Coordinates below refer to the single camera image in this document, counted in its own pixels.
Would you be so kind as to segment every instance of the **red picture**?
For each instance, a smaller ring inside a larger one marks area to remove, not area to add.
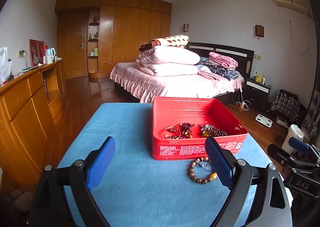
[[[29,44],[30,44],[31,67],[33,67],[38,65],[38,63],[42,63],[42,46],[44,42],[29,39]]]
[[[31,67],[38,65],[39,63],[39,46],[38,41],[29,39],[30,44],[30,60],[31,60]]]

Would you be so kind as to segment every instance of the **plaid clothing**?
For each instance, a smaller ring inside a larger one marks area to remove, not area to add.
[[[236,73],[235,69],[227,69],[220,65],[211,64],[209,62],[204,62],[204,65],[207,66],[211,72],[227,78],[228,80],[235,80],[239,77],[239,74]]]
[[[295,122],[299,117],[300,102],[287,94],[277,91],[273,95],[270,111],[277,110],[286,115],[290,122]]]
[[[239,74],[237,74],[235,72],[235,70],[233,70],[232,73],[225,73],[225,72],[222,72],[220,69],[216,69],[216,68],[210,69],[210,71],[212,71],[213,73],[220,75],[224,78],[227,78],[228,80],[235,80],[239,77]]]

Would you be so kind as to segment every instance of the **dark headboard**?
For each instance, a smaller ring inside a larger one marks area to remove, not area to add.
[[[185,48],[207,58],[209,58],[209,53],[214,51],[221,55],[229,56],[238,62],[236,70],[244,77],[244,79],[248,80],[250,78],[254,55],[254,51],[252,50],[220,44],[192,42],[189,42]]]

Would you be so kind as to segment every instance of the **air conditioner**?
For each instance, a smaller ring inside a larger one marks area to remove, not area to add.
[[[301,0],[276,0],[278,6],[288,7],[292,10],[296,10],[304,15],[309,14],[309,10],[306,4]]]

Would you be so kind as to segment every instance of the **electric kettle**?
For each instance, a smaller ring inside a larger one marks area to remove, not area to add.
[[[49,48],[45,51],[45,58],[47,64],[53,63],[54,57],[56,56],[56,50],[54,48]]]

